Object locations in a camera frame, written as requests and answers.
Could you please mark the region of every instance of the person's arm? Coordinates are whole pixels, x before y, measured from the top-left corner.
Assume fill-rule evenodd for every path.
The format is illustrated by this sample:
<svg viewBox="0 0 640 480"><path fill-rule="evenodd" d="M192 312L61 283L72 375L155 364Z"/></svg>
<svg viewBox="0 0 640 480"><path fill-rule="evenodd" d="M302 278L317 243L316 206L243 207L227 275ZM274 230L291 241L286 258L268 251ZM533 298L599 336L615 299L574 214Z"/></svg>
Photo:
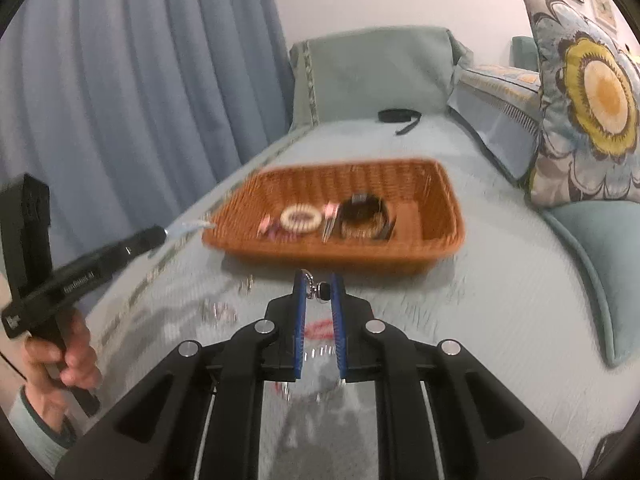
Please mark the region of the person's arm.
<svg viewBox="0 0 640 480"><path fill-rule="evenodd" d="M45 366L64 360L67 368L60 373L63 383L95 388L102 377L95 366L96 354L89 346L90 339L82 316L76 312L64 356L59 348L42 339L30 337L24 343L27 383L8 418L25 447L50 475L75 442L76 434L65 415L67 394L55 387Z"/></svg>

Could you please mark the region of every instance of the human hand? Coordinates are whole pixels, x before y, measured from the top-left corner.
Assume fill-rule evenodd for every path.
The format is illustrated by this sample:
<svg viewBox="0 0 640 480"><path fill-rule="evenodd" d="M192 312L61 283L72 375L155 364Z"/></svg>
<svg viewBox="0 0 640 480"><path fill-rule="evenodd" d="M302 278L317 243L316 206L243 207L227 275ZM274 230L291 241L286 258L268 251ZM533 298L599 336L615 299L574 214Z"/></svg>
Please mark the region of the human hand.
<svg viewBox="0 0 640 480"><path fill-rule="evenodd" d="M91 334L76 310L71 321L71 330L66 342L66 352L49 341L29 337L22 346L27 383L24 393L40 418L53 431L60 433L65 412L68 409L65 391L59 389L49 377L46 365L64 361L67 368L60 372L60 380L66 386L95 388L102 380L100 370L95 365L97 356L89 346Z"/></svg>

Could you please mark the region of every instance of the ring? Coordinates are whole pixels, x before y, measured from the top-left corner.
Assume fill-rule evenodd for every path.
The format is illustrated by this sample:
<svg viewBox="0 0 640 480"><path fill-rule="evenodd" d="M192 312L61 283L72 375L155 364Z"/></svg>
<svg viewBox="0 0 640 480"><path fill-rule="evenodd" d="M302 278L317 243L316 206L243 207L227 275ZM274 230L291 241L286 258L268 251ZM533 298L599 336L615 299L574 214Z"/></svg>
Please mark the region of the ring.
<svg viewBox="0 0 640 480"><path fill-rule="evenodd" d="M296 204L287 207L280 216L280 225L294 234L311 233L320 227L322 214L309 204Z"/></svg>

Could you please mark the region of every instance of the floral pillow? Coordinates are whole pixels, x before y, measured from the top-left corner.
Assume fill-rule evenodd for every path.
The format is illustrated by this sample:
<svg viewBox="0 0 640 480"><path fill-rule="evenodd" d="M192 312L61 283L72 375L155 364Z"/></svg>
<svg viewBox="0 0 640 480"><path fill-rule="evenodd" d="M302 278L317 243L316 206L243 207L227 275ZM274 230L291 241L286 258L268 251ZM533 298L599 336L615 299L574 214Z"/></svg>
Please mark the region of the floral pillow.
<svg viewBox="0 0 640 480"><path fill-rule="evenodd" d="M542 140L532 202L640 202L640 74L562 0L524 0L540 56Z"/></svg>

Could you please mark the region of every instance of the silver screw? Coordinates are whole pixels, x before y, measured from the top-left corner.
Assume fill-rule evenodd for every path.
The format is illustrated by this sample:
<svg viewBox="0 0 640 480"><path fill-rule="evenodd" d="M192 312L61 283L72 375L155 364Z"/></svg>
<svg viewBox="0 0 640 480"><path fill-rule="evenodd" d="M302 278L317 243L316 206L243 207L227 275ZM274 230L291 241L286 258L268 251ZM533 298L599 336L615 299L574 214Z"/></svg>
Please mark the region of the silver screw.
<svg viewBox="0 0 640 480"><path fill-rule="evenodd" d="M193 341L184 341L178 346L178 353L182 357L192 357L199 352L198 344Z"/></svg>
<svg viewBox="0 0 640 480"><path fill-rule="evenodd" d="M385 324L379 319L372 319L370 321L367 321L364 327L367 330L369 330L369 332L371 332L372 334L379 334L380 332L383 332L384 329L386 328Z"/></svg>
<svg viewBox="0 0 640 480"><path fill-rule="evenodd" d="M269 321L268 319L261 319L260 321L256 322L254 328L258 334L268 334L270 332L273 332L276 326L274 325L273 321Z"/></svg>
<svg viewBox="0 0 640 480"><path fill-rule="evenodd" d="M460 347L460 343L457 341L453 341L453 339L447 339L443 341L440 345L442 351L447 355L458 355L462 348Z"/></svg>

